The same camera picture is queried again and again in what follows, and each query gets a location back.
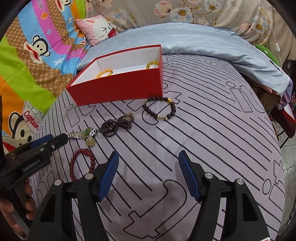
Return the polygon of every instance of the human hand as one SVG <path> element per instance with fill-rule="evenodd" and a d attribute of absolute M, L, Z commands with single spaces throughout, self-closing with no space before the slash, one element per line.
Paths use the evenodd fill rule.
<path fill-rule="evenodd" d="M 37 212 L 37 207 L 35 204 L 34 199 L 31 197 L 33 194 L 32 187 L 30 186 L 30 179 L 26 178 L 25 179 L 25 184 L 24 184 L 24 191 L 27 196 L 27 201 L 25 203 L 25 206 L 27 210 L 29 211 L 26 214 L 27 219 L 33 220 L 35 218 L 36 212 Z M 11 228 L 20 236 L 24 234 L 24 231 L 22 228 L 16 223 L 14 218 L 11 216 L 11 213 L 14 211 L 13 204 L 8 201 L 7 199 L 0 198 L 0 210 L 5 217 L 6 221 L 8 224 L 11 226 Z"/>

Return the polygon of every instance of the red bead bracelet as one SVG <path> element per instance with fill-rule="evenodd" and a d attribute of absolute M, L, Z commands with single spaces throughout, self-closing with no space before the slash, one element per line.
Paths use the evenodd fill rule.
<path fill-rule="evenodd" d="M 71 159 L 71 162 L 70 162 L 70 177 L 71 177 L 71 180 L 72 181 L 76 181 L 76 177 L 74 175 L 74 170 L 73 170 L 73 167 L 74 167 L 74 163 L 77 159 L 77 156 L 82 153 L 83 155 L 85 156 L 89 156 L 90 159 L 91 159 L 91 166 L 90 166 L 90 169 L 89 169 L 89 172 L 93 172 L 94 169 L 95 169 L 95 165 L 96 165 L 96 158 L 94 157 L 93 153 L 89 150 L 89 149 L 78 149 L 78 151 L 76 151 L 73 155 L 73 158 Z"/>

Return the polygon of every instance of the jewelry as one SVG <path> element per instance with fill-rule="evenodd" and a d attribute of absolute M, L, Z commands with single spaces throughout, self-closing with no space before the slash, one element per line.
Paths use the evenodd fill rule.
<path fill-rule="evenodd" d="M 108 75 L 106 75 L 106 76 L 103 76 L 103 77 L 107 77 L 107 76 L 110 76 L 110 75 L 112 75 L 113 74 L 113 70 L 112 69 L 107 69 L 107 70 L 104 70 L 104 71 L 102 71 L 101 73 L 99 73 L 97 76 L 96 76 L 96 79 L 98 79 L 98 78 L 103 78 L 103 77 L 101 77 L 101 75 L 103 75 L 104 73 L 107 73 L 107 72 L 110 72 Z"/>
<path fill-rule="evenodd" d="M 171 107 L 171 112 L 169 114 L 166 115 L 166 117 L 163 116 L 158 116 L 156 113 L 154 113 L 152 110 L 149 109 L 149 107 L 146 105 L 146 103 L 148 101 L 154 101 L 154 100 L 161 100 L 161 101 L 167 101 L 170 104 Z M 146 100 L 144 100 L 142 107 L 145 109 L 145 111 L 153 116 L 155 119 L 163 119 L 163 120 L 168 120 L 169 118 L 171 118 L 172 116 L 175 115 L 176 112 L 176 106 L 175 103 L 172 99 L 169 99 L 168 97 L 149 97 Z"/>
<path fill-rule="evenodd" d="M 71 180 L 72 181 L 77 181 L 75 175 L 74 175 L 74 170 L 73 170 L 73 167 L 74 167 L 74 163 L 77 159 L 77 156 L 82 153 L 83 155 L 85 156 L 89 156 L 90 159 L 91 159 L 91 166 L 89 168 L 89 173 L 93 172 L 95 170 L 95 165 L 96 165 L 96 158 L 94 157 L 93 153 L 89 150 L 89 149 L 78 149 L 78 151 L 76 151 L 73 155 L 73 158 L 71 159 L 71 162 L 70 162 L 70 177 L 71 177 Z"/>
<path fill-rule="evenodd" d="M 87 146 L 92 147 L 96 143 L 94 138 L 99 133 L 98 129 L 86 128 L 84 131 L 75 131 L 71 133 L 65 133 L 68 138 L 85 139 Z"/>
<path fill-rule="evenodd" d="M 106 137 L 114 136 L 117 133 L 118 127 L 121 127 L 123 129 L 130 129 L 131 123 L 134 120 L 135 117 L 132 113 L 124 114 L 123 116 L 115 120 L 109 119 L 101 125 L 99 132 Z"/>
<path fill-rule="evenodd" d="M 105 121 L 99 129 L 86 128 L 84 131 L 75 131 L 65 133 L 68 138 L 85 139 L 87 146 L 92 147 L 96 143 L 95 136 L 102 133 L 106 137 L 114 136 L 117 133 L 118 127 L 130 129 L 131 123 L 135 120 L 132 113 L 126 113 L 118 119 L 109 119 Z"/>
<path fill-rule="evenodd" d="M 147 65 L 146 65 L 146 69 L 150 69 L 150 66 L 151 65 L 159 65 L 158 62 L 154 61 L 154 62 L 149 62 Z"/>

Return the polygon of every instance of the red box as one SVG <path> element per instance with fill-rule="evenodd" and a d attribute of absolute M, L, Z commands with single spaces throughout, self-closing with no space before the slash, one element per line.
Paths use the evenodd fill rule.
<path fill-rule="evenodd" d="M 146 69 L 147 63 L 152 61 L 159 62 L 159 65 Z M 113 70 L 111 76 L 96 79 L 99 73 L 107 69 Z M 66 89 L 79 106 L 162 96 L 161 45 L 131 48 L 98 57 Z"/>

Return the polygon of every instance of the metal screw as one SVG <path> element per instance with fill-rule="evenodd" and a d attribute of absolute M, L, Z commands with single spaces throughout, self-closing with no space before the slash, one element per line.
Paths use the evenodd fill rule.
<path fill-rule="evenodd" d="M 56 181 L 54 182 L 54 184 L 55 184 L 56 186 L 59 186 L 59 185 L 62 184 L 62 180 L 58 179 L 58 180 L 56 180 Z"/>
<path fill-rule="evenodd" d="M 94 175 L 92 173 L 88 173 L 88 174 L 85 175 L 85 178 L 88 179 L 88 180 L 92 179 L 93 177 L 94 177 Z"/>
<path fill-rule="evenodd" d="M 243 184 L 244 184 L 244 180 L 243 180 L 243 179 L 240 179 L 240 178 L 238 178 L 238 179 L 237 179 L 237 184 L 243 185 Z"/>
<path fill-rule="evenodd" d="M 210 172 L 207 172 L 207 173 L 205 174 L 205 177 L 208 178 L 208 179 L 212 179 L 212 178 L 213 178 L 213 174 L 210 173 Z"/>

